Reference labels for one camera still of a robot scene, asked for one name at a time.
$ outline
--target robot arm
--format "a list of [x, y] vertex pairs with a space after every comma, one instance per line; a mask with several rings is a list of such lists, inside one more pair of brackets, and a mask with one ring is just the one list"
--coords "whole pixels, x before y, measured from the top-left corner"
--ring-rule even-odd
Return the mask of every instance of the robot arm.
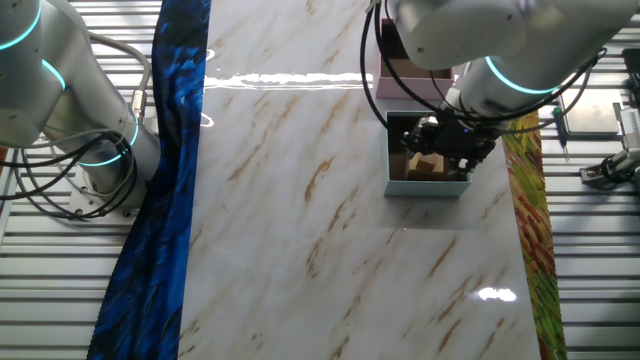
[[[517, 113], [550, 95], [635, 14], [638, 0], [389, 0], [410, 59], [438, 70], [467, 63], [437, 126], [406, 138], [412, 151], [438, 152], [472, 171]], [[460, 124], [455, 115], [474, 114]]]
[[[149, 133], [102, 72], [89, 33], [66, 0], [15, 0], [0, 4], [0, 145], [23, 148], [41, 132], [69, 152], [112, 130], [131, 145], [138, 173], [124, 203], [137, 208], [160, 159]], [[126, 181], [122, 154], [109, 143], [80, 159], [94, 191], [111, 193]]]

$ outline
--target cardboard box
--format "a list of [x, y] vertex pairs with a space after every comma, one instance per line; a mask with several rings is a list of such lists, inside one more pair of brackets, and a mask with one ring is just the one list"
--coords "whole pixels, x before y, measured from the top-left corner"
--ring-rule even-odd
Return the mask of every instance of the cardboard box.
[[382, 129], [384, 194], [386, 196], [460, 197], [471, 185], [471, 176], [461, 174], [447, 176], [449, 168], [447, 161], [440, 165], [442, 166], [440, 173], [420, 172], [418, 178], [416, 174], [413, 174], [412, 178], [409, 172], [411, 162], [406, 155], [406, 149], [400, 142], [400, 136], [405, 131], [411, 131], [424, 115], [425, 112], [387, 112], [389, 131]]
[[[393, 24], [393, 21], [389, 19], [382, 20], [382, 46], [386, 49], [386, 53], [389, 55], [389, 60], [395, 71], [416, 95], [429, 101], [442, 101], [442, 96], [438, 93], [438, 90], [431, 80], [431, 73], [428, 70], [417, 67], [409, 60], [409, 56], [402, 46], [398, 30]], [[376, 98], [411, 99], [391, 77], [389, 69], [381, 57], [378, 74], [380, 74], [380, 76], [376, 81]], [[435, 75], [436, 85], [446, 96], [455, 81], [453, 68], [434, 70], [433, 74]]]

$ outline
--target white marble tabletop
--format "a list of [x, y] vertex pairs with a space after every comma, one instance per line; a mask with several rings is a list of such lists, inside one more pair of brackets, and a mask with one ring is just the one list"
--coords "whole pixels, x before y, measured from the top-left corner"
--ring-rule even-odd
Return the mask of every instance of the white marble tabletop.
[[181, 359], [540, 358], [502, 148], [383, 196], [366, 5], [212, 2]]

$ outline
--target teal box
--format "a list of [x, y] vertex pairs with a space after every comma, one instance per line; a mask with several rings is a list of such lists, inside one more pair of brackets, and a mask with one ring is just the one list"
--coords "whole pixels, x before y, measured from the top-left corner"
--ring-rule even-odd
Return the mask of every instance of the teal box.
[[418, 121], [430, 112], [388, 111], [389, 130], [382, 128], [382, 161], [385, 196], [433, 196], [460, 197], [471, 185], [471, 175], [466, 181], [406, 181], [404, 174], [409, 166], [406, 150], [400, 143], [400, 135], [411, 131]]

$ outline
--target blue patterned cloth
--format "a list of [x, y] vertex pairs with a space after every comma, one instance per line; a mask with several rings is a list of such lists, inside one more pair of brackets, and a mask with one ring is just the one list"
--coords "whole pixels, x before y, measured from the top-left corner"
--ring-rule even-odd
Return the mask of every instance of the blue patterned cloth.
[[153, 43], [162, 158], [100, 309], [88, 359], [176, 359], [211, 0], [164, 0]]

